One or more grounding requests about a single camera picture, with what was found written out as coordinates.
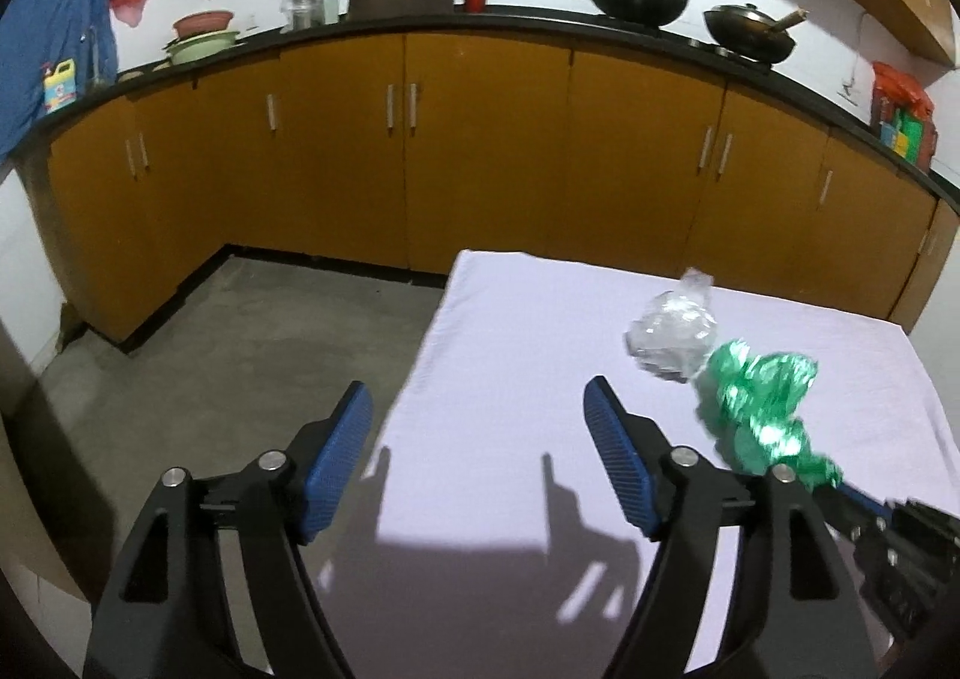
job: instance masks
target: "green foil wrapper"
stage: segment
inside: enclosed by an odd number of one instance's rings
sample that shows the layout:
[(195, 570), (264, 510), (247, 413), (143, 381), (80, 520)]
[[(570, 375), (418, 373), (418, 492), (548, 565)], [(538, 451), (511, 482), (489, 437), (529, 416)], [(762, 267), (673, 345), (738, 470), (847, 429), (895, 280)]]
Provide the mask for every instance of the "green foil wrapper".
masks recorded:
[(710, 355), (717, 380), (721, 423), (733, 433), (733, 453), (747, 473), (757, 476), (786, 463), (812, 490), (834, 487), (843, 479), (829, 457), (814, 454), (797, 406), (817, 377), (817, 363), (803, 354), (751, 356), (741, 340), (725, 343)]

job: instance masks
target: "green bowl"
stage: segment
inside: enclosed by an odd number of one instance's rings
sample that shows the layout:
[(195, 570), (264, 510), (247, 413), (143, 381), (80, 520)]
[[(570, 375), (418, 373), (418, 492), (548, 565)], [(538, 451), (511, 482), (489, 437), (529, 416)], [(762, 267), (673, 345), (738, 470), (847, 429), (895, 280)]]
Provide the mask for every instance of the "green bowl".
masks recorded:
[(195, 35), (193, 38), (178, 40), (167, 47), (172, 64), (187, 64), (203, 59), (230, 48), (237, 42), (237, 30), (223, 29), (219, 32), (208, 32)]

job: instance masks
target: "clear plastic wrapper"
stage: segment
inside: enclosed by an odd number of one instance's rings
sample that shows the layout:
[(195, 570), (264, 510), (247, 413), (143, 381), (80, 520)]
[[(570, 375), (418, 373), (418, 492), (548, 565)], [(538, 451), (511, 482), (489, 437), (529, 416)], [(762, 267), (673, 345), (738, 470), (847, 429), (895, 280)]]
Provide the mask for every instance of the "clear plastic wrapper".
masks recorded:
[(676, 289), (651, 300), (627, 332), (627, 348), (643, 368), (682, 380), (699, 372), (716, 338), (709, 311), (712, 283), (712, 276), (689, 268)]

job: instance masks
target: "pot lid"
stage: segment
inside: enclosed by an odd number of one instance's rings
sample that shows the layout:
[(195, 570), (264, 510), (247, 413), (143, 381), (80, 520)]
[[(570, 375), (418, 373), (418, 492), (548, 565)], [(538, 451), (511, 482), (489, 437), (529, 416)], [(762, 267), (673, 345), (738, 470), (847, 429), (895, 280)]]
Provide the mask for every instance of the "pot lid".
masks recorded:
[(765, 14), (763, 11), (759, 11), (757, 6), (750, 2), (748, 2), (746, 5), (717, 5), (710, 10), (711, 13), (714, 11), (718, 11), (719, 13), (732, 13), (736, 16), (743, 16), (744, 19), (760, 21), (761, 24), (766, 24), (767, 26), (776, 24), (776, 19), (773, 19), (771, 16), (767, 16), (767, 14)]

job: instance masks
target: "pan handle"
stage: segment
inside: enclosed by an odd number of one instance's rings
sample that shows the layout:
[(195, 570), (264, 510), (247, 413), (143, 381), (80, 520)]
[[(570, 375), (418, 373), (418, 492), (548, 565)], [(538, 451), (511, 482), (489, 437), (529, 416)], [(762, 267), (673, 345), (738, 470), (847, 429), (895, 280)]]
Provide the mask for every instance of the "pan handle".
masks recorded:
[(790, 27), (797, 26), (797, 24), (802, 24), (803, 21), (806, 21), (806, 17), (810, 15), (810, 11), (805, 11), (803, 8), (797, 8), (789, 16), (784, 16), (777, 23), (771, 24), (767, 27), (767, 32), (782, 32), (785, 29)]

